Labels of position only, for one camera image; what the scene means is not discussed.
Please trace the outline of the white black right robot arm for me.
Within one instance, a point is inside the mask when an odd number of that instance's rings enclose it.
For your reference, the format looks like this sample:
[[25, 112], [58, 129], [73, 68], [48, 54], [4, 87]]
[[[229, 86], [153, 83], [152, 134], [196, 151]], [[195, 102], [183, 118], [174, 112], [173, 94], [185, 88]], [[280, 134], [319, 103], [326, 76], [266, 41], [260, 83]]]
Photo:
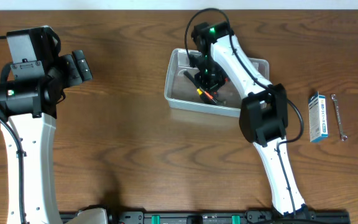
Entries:
[[254, 145], [264, 165], [272, 204], [282, 217], [295, 217], [305, 206], [298, 191], [287, 153], [288, 106], [283, 85], [273, 85], [253, 66], [242, 51], [228, 22], [198, 24], [191, 33], [198, 54], [188, 53], [190, 66], [198, 73], [185, 75], [207, 104], [221, 105], [217, 91], [232, 82], [239, 92], [239, 126]]

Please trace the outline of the red handled pliers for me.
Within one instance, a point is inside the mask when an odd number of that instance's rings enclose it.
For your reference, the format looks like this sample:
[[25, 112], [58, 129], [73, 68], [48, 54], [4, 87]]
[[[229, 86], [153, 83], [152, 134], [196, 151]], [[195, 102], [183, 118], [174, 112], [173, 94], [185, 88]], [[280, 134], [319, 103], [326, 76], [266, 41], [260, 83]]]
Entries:
[[214, 96], [212, 93], [209, 93], [208, 91], [205, 91], [204, 94], [209, 99], [209, 101], [211, 102], [212, 105], [220, 105], [220, 106], [226, 105], [225, 100], [217, 99], [217, 97]]

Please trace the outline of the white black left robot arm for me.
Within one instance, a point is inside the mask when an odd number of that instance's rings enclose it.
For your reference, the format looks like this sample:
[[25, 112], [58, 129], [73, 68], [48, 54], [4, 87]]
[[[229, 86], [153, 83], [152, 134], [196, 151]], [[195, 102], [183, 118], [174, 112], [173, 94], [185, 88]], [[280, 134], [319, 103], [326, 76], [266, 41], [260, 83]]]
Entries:
[[63, 218], [53, 171], [57, 105], [65, 89], [92, 79], [81, 50], [62, 55], [49, 26], [6, 34], [12, 60], [0, 75], [0, 120], [7, 153], [8, 223], [107, 223], [101, 206]]

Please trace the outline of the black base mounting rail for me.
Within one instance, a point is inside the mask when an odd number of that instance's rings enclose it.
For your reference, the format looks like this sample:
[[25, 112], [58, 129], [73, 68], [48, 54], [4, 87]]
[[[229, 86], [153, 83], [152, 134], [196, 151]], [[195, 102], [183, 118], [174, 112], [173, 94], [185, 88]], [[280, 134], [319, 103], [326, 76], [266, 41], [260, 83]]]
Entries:
[[281, 217], [270, 211], [249, 210], [243, 213], [144, 213], [122, 212], [119, 216], [102, 208], [94, 208], [77, 213], [61, 213], [63, 223], [120, 223], [120, 224], [283, 224], [283, 223], [322, 223], [350, 224], [347, 212], [300, 213], [295, 218]]

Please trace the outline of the silver combination wrench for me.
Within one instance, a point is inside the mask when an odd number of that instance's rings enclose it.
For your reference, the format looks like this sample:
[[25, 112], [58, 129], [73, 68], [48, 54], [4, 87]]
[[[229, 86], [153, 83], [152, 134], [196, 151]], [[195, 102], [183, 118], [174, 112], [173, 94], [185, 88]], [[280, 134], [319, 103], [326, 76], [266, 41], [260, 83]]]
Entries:
[[331, 94], [331, 99], [332, 99], [332, 101], [334, 103], [334, 107], [335, 107], [336, 119], [337, 119], [337, 124], [338, 124], [341, 141], [343, 141], [343, 142], [347, 141], [348, 137], [344, 133], [344, 130], [343, 130], [342, 120], [341, 120], [341, 115], [340, 115], [340, 110], [339, 110], [339, 103], [338, 103], [336, 94]]

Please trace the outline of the blue white packaged tool card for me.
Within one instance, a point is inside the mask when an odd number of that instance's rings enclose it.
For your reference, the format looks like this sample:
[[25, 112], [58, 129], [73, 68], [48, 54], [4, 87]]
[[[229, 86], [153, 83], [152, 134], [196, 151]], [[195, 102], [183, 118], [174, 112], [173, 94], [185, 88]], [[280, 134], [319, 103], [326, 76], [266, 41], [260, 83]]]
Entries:
[[310, 142], [320, 142], [328, 137], [326, 97], [317, 91], [308, 100]]

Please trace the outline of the clear plastic container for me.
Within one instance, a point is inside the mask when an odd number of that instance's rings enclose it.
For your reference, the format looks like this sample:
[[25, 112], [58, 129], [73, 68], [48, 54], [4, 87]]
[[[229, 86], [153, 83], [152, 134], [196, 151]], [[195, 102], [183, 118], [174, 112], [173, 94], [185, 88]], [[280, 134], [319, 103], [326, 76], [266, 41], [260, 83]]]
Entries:
[[217, 89], [214, 96], [216, 105], [206, 104], [200, 97], [195, 84], [185, 75], [188, 72], [192, 77], [200, 72], [198, 67], [191, 67], [188, 57], [201, 56], [197, 50], [174, 49], [167, 68], [164, 96], [171, 108], [211, 113], [223, 116], [240, 117], [242, 100], [250, 93], [258, 94], [265, 89], [256, 84], [249, 76], [253, 76], [264, 85], [270, 85], [269, 63], [264, 59], [247, 58], [239, 54], [243, 60], [238, 61], [236, 56], [221, 56], [213, 63], [227, 76], [225, 84]]

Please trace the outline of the yellow black small screwdriver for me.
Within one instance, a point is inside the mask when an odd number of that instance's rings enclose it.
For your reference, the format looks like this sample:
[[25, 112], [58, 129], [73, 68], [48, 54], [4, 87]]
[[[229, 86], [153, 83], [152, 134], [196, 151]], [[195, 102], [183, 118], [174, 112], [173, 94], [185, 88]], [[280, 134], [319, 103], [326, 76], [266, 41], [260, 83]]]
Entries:
[[199, 97], [201, 98], [203, 103], [210, 104], [209, 97], [205, 94], [205, 92], [202, 89], [198, 88], [196, 91], [199, 94]]

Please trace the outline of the black handled metal tool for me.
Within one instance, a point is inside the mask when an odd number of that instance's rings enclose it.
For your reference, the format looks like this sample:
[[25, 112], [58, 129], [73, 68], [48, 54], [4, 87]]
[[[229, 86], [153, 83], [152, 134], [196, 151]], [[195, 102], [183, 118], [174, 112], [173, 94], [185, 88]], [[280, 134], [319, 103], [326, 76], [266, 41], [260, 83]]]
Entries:
[[188, 71], [184, 71], [183, 74], [194, 84], [194, 86], [196, 88], [200, 87], [200, 84], [195, 80], [195, 78]]

